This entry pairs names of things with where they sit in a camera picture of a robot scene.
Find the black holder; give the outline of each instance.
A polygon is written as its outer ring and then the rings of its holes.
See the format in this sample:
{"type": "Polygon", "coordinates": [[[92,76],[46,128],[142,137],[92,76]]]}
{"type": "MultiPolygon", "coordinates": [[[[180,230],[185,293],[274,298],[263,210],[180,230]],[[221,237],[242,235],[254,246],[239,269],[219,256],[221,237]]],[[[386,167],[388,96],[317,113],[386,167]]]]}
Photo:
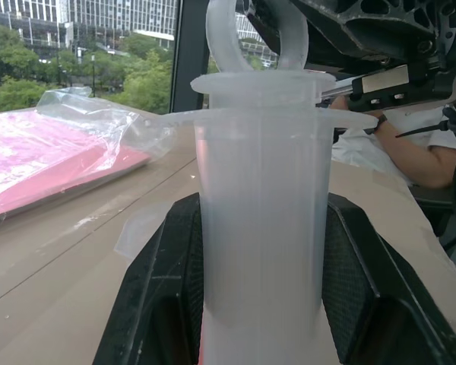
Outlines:
{"type": "MultiPolygon", "coordinates": [[[[202,253],[194,194],[174,204],[127,270],[94,365],[198,363],[202,253]]],[[[456,334],[415,271],[361,208],[332,194],[322,299],[341,363],[456,364],[456,334]]]]}

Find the white shirt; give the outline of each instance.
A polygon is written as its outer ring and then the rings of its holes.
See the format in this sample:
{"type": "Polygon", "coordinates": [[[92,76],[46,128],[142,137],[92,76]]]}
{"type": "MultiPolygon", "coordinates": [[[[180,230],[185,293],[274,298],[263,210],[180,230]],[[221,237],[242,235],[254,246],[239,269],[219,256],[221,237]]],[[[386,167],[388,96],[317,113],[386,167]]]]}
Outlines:
{"type": "MultiPolygon", "coordinates": [[[[436,125],[445,119],[442,115],[442,107],[414,113],[405,113],[393,109],[386,110],[384,114],[388,122],[402,133],[436,125]]],[[[440,146],[456,149],[456,137],[451,131],[424,132],[403,138],[407,138],[421,147],[440,146]]],[[[413,182],[394,165],[378,139],[374,135],[367,135],[361,129],[348,129],[345,131],[338,142],[333,145],[332,158],[350,165],[398,175],[408,185],[413,185],[413,182]]]]}

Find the pink sheet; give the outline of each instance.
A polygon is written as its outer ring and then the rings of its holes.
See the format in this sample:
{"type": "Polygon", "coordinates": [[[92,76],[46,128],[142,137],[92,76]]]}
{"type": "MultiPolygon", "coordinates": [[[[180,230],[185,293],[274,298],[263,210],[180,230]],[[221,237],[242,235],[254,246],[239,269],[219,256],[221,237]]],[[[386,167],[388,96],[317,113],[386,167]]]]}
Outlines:
{"type": "Polygon", "coordinates": [[[0,214],[148,159],[34,111],[1,113],[0,214]]]}

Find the person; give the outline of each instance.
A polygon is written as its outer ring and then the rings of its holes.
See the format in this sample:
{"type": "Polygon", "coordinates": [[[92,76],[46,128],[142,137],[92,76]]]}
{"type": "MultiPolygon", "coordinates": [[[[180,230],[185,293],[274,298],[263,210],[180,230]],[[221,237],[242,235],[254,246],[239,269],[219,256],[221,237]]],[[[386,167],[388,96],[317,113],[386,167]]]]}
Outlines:
{"type": "MultiPolygon", "coordinates": [[[[330,105],[348,110],[345,97],[330,105]]],[[[402,177],[408,185],[443,189],[452,183],[456,166],[456,137],[451,131],[432,131],[402,138],[403,132],[438,124],[442,108],[405,113],[398,109],[372,112],[378,127],[367,134],[348,129],[333,145],[333,160],[402,177]]]]}

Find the table surface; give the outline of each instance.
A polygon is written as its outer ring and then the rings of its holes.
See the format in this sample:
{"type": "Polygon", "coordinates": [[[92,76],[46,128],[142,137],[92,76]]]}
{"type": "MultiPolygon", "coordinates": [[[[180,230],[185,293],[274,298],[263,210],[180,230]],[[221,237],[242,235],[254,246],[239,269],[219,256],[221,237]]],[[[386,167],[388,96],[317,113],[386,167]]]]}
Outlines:
{"type": "MultiPolygon", "coordinates": [[[[394,248],[409,251],[407,260],[429,285],[443,313],[456,322],[456,272],[429,236],[430,226],[407,187],[394,178],[337,167],[332,167],[330,190],[364,208],[394,248]],[[372,182],[371,189],[362,188],[365,181],[372,182]],[[370,215],[378,204],[386,204],[387,216],[370,215]],[[401,227],[398,232],[389,227],[389,216],[401,227]],[[402,237],[409,238],[416,225],[412,244],[405,246],[402,237]],[[431,265],[422,264],[422,257],[431,265]]],[[[158,162],[84,195],[1,222],[0,365],[90,364],[128,267],[114,251],[124,223],[139,209],[174,202],[198,190],[194,133],[183,127],[175,148],[158,162]]],[[[335,365],[324,313],[319,319],[316,363],[335,365]]]]}

